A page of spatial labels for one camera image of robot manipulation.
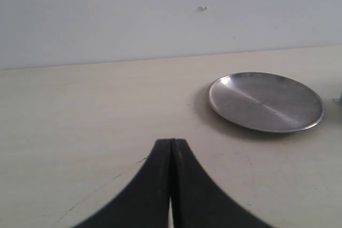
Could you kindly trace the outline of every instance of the beige tabletop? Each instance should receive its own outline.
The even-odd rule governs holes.
[[[216,78],[260,71],[323,99],[314,129],[218,117]],[[158,138],[185,138],[217,184],[276,227],[342,226],[342,46],[0,71],[0,227],[70,227],[110,201]]]

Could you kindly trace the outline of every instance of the stainless steel dish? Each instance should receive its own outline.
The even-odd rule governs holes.
[[[312,89],[269,73],[243,72],[219,78],[210,86],[208,98],[223,118],[264,132],[309,129],[325,112],[322,99]]]

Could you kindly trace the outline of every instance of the metal plate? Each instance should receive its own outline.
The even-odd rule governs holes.
[[[309,129],[324,116],[322,99],[287,77],[244,72],[214,81],[209,103],[223,118],[242,127],[273,133]]]

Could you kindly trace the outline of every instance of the white wall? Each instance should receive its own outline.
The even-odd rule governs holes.
[[[0,0],[0,68],[341,43],[342,0]]]

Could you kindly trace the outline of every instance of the plate rim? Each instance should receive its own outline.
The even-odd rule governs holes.
[[[211,101],[211,98],[210,98],[210,92],[213,88],[213,86],[215,85],[215,83],[219,80],[221,80],[222,78],[224,77],[231,77],[231,76],[234,76],[234,75],[240,75],[240,74],[263,74],[263,75],[272,75],[272,76],[276,76],[276,77],[282,77],[282,78],[285,78],[285,79],[288,79],[288,80],[291,80],[291,81],[294,81],[300,85],[302,85],[303,87],[307,88],[309,91],[311,91],[314,96],[318,99],[318,101],[320,102],[321,104],[321,108],[322,108],[322,111],[321,111],[321,115],[320,117],[314,121],[313,123],[307,125],[306,127],[303,127],[303,128],[298,128],[298,129],[289,129],[289,130],[267,130],[267,129],[258,129],[258,128],[255,128],[255,127],[250,127],[250,126],[247,126],[247,125],[244,125],[244,124],[241,124],[239,122],[235,122],[235,121],[231,121],[231,120],[228,120],[226,119],[225,117],[223,117],[218,111],[217,109],[214,107],[212,101]],[[316,125],[318,125],[324,118],[324,115],[325,115],[325,105],[324,105],[324,102],[322,100],[322,98],[313,90],[311,89],[310,87],[308,87],[307,85],[297,81],[297,80],[294,80],[292,78],[289,78],[289,77],[285,77],[285,76],[282,76],[282,75],[278,75],[278,74],[273,74],[273,73],[266,73],[266,72],[236,72],[236,73],[231,73],[231,74],[228,74],[228,75],[225,75],[225,76],[222,76],[222,77],[219,77],[217,79],[215,79],[211,84],[210,86],[208,87],[207,89],[207,99],[208,99],[208,102],[209,102],[209,105],[211,106],[211,108],[215,111],[216,114],[218,114],[220,117],[224,118],[225,120],[233,123],[233,124],[236,124],[236,125],[239,125],[243,128],[248,128],[248,129],[251,129],[251,130],[254,130],[254,131],[260,131],[260,132],[267,132],[267,133],[293,133],[293,132],[299,132],[299,131],[304,131],[304,130],[308,130],[310,128],[313,128],[315,127]]]

